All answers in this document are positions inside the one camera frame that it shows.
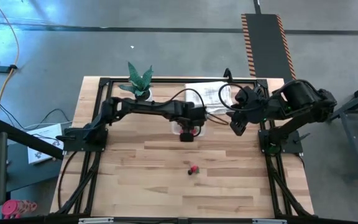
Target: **gray floor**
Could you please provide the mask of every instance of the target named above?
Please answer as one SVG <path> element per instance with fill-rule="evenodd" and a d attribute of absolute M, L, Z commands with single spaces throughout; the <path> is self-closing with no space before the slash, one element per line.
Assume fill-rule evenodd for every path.
<path fill-rule="evenodd" d="M 279 14 L 286 29 L 357 29 L 356 0 L 260 0 L 263 13 Z M 118 27 L 240 28 L 240 13 L 253 13 L 252 0 L 0 0 L 11 22 Z M 241 34 L 17 31 L 20 70 L 9 82 L 2 104 L 23 125 L 38 123 L 61 108 L 73 117 L 82 77 L 126 75 L 126 62 L 139 70 L 152 64 L 155 75 L 220 77 L 229 67 L 248 77 Z M 358 36 L 287 36 L 298 78 L 330 90 L 339 105 L 358 89 Z M 0 30 L 0 63 L 13 62 L 10 30 Z M 0 75 L 0 87 L 5 75 Z M 0 117 L 7 120 L 4 114 Z M 49 121 L 63 121 L 58 114 Z M 303 141 L 306 175 L 315 213 L 358 220 L 357 171 L 340 122 L 310 124 Z M 56 180 L 14 192 L 13 198 L 39 203 L 48 213 Z"/>

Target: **wooden table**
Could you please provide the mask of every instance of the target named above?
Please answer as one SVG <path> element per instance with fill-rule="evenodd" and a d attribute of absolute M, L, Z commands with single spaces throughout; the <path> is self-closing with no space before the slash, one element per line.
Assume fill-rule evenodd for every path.
<path fill-rule="evenodd" d="M 74 127 L 83 127 L 91 121 L 99 78 L 84 77 Z M 270 92 L 283 85 L 282 79 L 267 81 Z M 132 96 L 117 88 L 118 84 L 114 84 L 113 96 Z M 153 83 L 153 86 L 154 100 L 166 101 L 183 89 L 184 83 Z M 233 101 L 237 92 L 233 87 Z M 183 100 L 183 97 L 181 94 L 177 99 Z M 229 121 L 226 115 L 220 117 Z M 161 116 L 129 114 L 108 126 L 108 145 L 101 158 L 91 215 L 272 218 L 265 157 L 260 153 L 257 139 L 259 125 L 248 124 L 242 136 L 236 136 L 229 126 L 210 121 L 205 127 L 205 136 L 197 137 L 194 142 L 180 142 L 179 136 L 172 134 L 171 124 Z M 289 189 L 304 208 L 313 213 L 300 159 L 290 154 L 282 157 Z M 83 158 L 84 153 L 79 152 L 68 165 L 62 184 L 62 203 L 78 185 Z M 200 167 L 199 174 L 187 174 L 191 164 Z M 279 190 L 278 196 L 284 211 Z M 51 212 L 57 209 L 56 190 Z"/>

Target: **orange cable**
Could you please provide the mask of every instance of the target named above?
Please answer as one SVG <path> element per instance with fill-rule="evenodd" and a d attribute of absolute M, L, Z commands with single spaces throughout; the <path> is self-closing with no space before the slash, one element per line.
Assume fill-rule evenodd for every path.
<path fill-rule="evenodd" d="M 8 24 L 8 26 L 11 28 L 12 33 L 13 33 L 13 36 L 15 37 L 15 40 L 16 40 L 17 55 L 16 55 L 15 62 L 14 62 L 13 64 L 14 64 L 14 65 L 17 65 L 17 61 L 18 61 L 18 59 L 19 59 L 19 54 L 20 54 L 19 41 L 17 40 L 16 33 L 15 33 L 15 31 L 13 30 L 11 23 L 9 22 L 9 20 L 8 20 L 7 17 L 5 16 L 5 13 L 2 11 L 1 8 L 0 8 L 0 12 L 1 12 L 1 14 L 4 16 L 4 18 L 5 18 L 5 20 L 6 20 L 7 24 Z M 1 99 L 2 99 L 2 95 L 4 94 L 5 86 L 6 86 L 6 84 L 8 83 L 8 81 L 11 79 L 12 74 L 13 74 L 13 71 L 14 71 L 14 69 L 11 68 L 11 71 L 9 72 L 8 76 L 6 77 L 6 79 L 5 79 L 5 81 L 4 81 L 4 84 L 2 85 L 2 88 L 1 88 L 1 91 L 0 91 L 0 102 L 1 102 Z"/>

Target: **orange and black striped tape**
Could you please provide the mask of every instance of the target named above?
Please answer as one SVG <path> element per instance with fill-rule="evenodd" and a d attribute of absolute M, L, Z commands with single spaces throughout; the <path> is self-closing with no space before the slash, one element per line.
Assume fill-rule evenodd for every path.
<path fill-rule="evenodd" d="M 288 64 L 290 65 L 291 76 L 292 76 L 292 79 L 296 80 L 296 75 L 295 75 L 295 71 L 293 69 L 290 50 L 288 49 L 287 39 L 285 38 L 283 23 L 281 22 L 280 16 L 279 15 L 276 15 L 276 16 L 277 16 L 277 21 L 278 21 L 278 26 L 280 28 L 281 36 L 283 38 L 283 45 L 284 45 L 285 53 L 287 55 Z"/>
<path fill-rule="evenodd" d="M 241 23 L 242 23 L 242 31 L 244 33 L 244 40 L 246 41 L 246 51 L 247 51 L 249 74 L 252 77 L 256 77 L 254 56 L 252 55 L 251 39 L 249 38 L 247 17 L 245 14 L 241 14 Z"/>

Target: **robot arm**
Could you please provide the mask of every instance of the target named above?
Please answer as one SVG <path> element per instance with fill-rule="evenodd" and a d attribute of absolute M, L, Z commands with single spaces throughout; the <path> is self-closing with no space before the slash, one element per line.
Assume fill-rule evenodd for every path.
<path fill-rule="evenodd" d="M 105 130 L 104 125 L 111 125 L 120 121 L 125 115 L 130 113 L 160 115 L 169 121 L 176 121 L 183 132 L 180 134 L 180 141 L 193 141 L 194 136 L 192 130 L 196 126 L 203 126 L 206 121 L 205 107 L 195 107 L 193 102 L 185 102 L 180 100 L 170 100 L 164 103 L 137 101 L 130 98 L 111 97 L 102 102 L 101 112 L 95 119 L 84 126 L 82 137 L 85 142 L 98 141 L 105 139 L 102 134 Z M 70 130 L 66 131 L 63 139 L 70 137 Z"/>
<path fill-rule="evenodd" d="M 266 120 L 292 118 L 283 126 L 269 130 L 269 143 L 279 145 L 288 135 L 307 123 L 324 122 L 333 112 L 336 100 L 323 89 L 316 90 L 305 80 L 286 83 L 273 95 L 266 98 L 260 88 L 248 86 L 236 95 L 237 103 L 232 105 L 235 112 L 229 112 L 230 127 L 241 136 L 248 122 L 257 124 Z"/>

